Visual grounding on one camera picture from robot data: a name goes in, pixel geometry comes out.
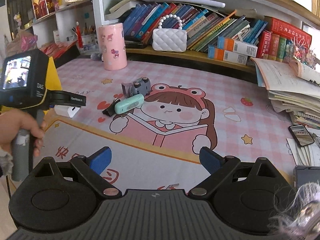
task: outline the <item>blue gripper pad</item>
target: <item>blue gripper pad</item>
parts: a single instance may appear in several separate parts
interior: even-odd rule
[[[87,157],[85,163],[97,174],[101,174],[111,163],[112,152],[108,146],[105,146]]]
[[[214,174],[226,162],[223,157],[210,150],[208,147],[201,148],[199,160],[201,165],[204,166],[210,174]]]

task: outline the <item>black binder clip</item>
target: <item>black binder clip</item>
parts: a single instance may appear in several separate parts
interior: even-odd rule
[[[115,98],[115,100],[113,100],[112,104],[105,110],[102,111],[103,114],[112,117],[116,111],[115,111],[115,105],[116,103],[119,103],[120,99],[119,98]]]

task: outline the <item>gray toy car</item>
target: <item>gray toy car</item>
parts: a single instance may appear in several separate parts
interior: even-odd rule
[[[141,77],[132,83],[121,83],[121,86],[122,92],[127,98],[138,94],[147,96],[151,92],[150,79],[147,77]]]

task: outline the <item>pink checkered desk mat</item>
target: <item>pink checkered desk mat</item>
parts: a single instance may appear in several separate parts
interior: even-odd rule
[[[101,176],[121,190],[190,190],[209,175],[199,164],[202,146],[244,162],[267,157],[282,173],[292,174],[295,162],[286,141],[291,138],[291,123],[287,116],[273,111],[266,90],[255,84],[135,61],[128,61],[122,70],[106,71],[102,62],[75,59],[57,71],[63,90],[85,95],[87,102],[72,119],[56,116],[50,123],[41,158],[53,156],[57,161],[68,161],[77,154],[89,156],[109,146],[112,161]],[[122,97],[122,82],[142,76],[148,77],[159,92],[164,87],[173,92],[145,102],[126,118],[102,114],[115,97]],[[183,98],[181,88],[186,95]],[[196,102],[206,104],[197,108],[190,95],[199,95]]]

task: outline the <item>smartphone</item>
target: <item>smartphone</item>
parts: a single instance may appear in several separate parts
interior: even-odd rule
[[[297,165],[293,170],[294,186],[299,189],[303,184],[309,182],[319,183],[320,167]]]
[[[302,124],[289,126],[289,131],[300,147],[307,146],[315,142],[311,134]]]

